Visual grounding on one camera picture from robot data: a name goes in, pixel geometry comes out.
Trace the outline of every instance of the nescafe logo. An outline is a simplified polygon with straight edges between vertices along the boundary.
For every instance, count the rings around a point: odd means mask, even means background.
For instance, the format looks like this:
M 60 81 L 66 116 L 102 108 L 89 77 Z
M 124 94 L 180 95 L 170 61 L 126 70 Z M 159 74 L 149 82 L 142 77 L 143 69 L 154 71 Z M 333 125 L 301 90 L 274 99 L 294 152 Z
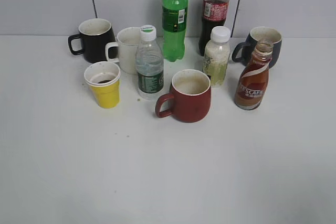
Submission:
M 248 85 L 248 87 L 239 84 L 239 91 L 238 94 L 240 97 L 251 100 L 253 98 L 259 98 L 262 97 L 265 93 L 263 90 L 265 86 L 265 83 L 251 83 Z

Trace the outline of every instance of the mug handle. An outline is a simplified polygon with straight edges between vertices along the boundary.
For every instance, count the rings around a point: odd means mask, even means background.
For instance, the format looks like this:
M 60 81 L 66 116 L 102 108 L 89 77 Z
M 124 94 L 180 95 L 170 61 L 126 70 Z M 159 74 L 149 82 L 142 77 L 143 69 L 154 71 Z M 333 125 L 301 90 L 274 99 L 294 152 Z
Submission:
M 105 46 L 105 56 L 106 56 L 106 60 L 107 60 L 107 61 L 112 61 L 112 62 L 114 62 L 114 63 L 117 63 L 117 62 L 119 62 L 119 55 L 117 55 L 114 59 L 110 59 L 110 58 L 109 58 L 109 49 L 110 49 L 111 47 L 118 47 L 118 43 L 117 43 L 117 42 L 109 42 L 109 43 L 106 44 L 106 46 Z
M 156 116 L 158 116 L 159 118 L 165 118 L 166 116 L 170 116 L 171 114 L 173 114 L 171 109 L 165 110 L 160 112 L 161 110 L 161 106 L 164 102 L 168 101 L 168 100 L 174 100 L 174 95 L 169 93 L 169 94 L 164 94 L 163 96 L 161 96 L 157 102 L 156 102 L 156 106 L 155 106 L 155 114 Z
M 69 45 L 69 49 L 70 49 L 70 52 L 73 54 L 73 55 L 81 55 L 84 53 L 84 49 L 80 49 L 78 51 L 74 51 L 74 49 L 72 48 L 72 44 L 71 42 L 74 40 L 74 39 L 80 39 L 80 34 L 75 34 L 75 35 L 71 35 L 69 36 L 68 38 L 68 45 Z
M 235 48 L 235 50 L 233 51 L 233 53 L 232 53 L 232 60 L 233 60 L 234 62 L 241 62 L 241 61 L 243 60 L 243 58 L 242 58 L 242 57 L 237 58 L 237 54 L 239 53 L 239 51 L 240 51 L 243 47 L 249 47 L 250 45 L 251 45 L 250 42 L 242 42 L 242 43 L 239 43 L 239 44 L 236 46 L 236 48 Z

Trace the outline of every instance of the white mug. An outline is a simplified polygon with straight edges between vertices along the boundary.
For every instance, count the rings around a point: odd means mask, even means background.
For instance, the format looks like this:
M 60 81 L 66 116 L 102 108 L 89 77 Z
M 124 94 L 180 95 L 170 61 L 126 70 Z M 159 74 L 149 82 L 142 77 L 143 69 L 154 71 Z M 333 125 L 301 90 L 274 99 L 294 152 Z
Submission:
M 117 34 L 117 42 L 107 43 L 105 46 L 105 56 L 107 61 L 119 62 L 120 68 L 130 74 L 137 74 L 135 68 L 135 56 L 140 41 L 140 28 L 128 27 Z M 119 47 L 118 56 L 114 59 L 109 58 L 109 48 Z

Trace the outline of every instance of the yellow cup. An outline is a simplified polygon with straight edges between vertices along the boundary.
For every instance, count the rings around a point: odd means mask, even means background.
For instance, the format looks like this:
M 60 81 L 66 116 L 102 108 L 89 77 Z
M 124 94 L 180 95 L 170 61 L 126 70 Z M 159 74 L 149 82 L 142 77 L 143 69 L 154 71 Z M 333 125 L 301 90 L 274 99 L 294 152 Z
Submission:
M 113 62 L 92 64 L 84 72 L 86 83 L 92 90 L 99 106 L 113 108 L 119 103 L 120 68 Z

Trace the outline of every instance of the black mug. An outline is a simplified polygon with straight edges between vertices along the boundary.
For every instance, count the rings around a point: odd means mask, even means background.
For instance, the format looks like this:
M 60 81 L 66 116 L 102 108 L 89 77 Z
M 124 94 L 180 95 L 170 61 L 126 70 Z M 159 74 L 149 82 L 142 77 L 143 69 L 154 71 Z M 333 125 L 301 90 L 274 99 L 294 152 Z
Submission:
M 79 34 L 68 38 L 71 53 L 73 55 L 84 54 L 84 58 L 90 63 L 106 61 L 105 46 L 109 42 L 116 41 L 111 23 L 106 19 L 93 18 L 81 23 L 78 30 Z M 74 39 L 81 39 L 82 49 L 74 51 L 71 44 Z M 117 54 L 117 48 L 109 50 L 110 58 L 115 58 Z
M 242 62 L 247 65 L 251 59 L 251 54 L 255 49 L 257 42 L 261 39 L 268 39 L 273 42 L 272 61 L 269 63 L 269 68 L 273 67 L 279 59 L 279 54 L 282 44 L 282 36 L 274 28 L 259 26 L 253 28 L 248 34 L 246 41 L 239 43 L 232 53 L 232 60 L 234 62 Z M 242 50 L 241 57 L 237 58 L 237 54 Z

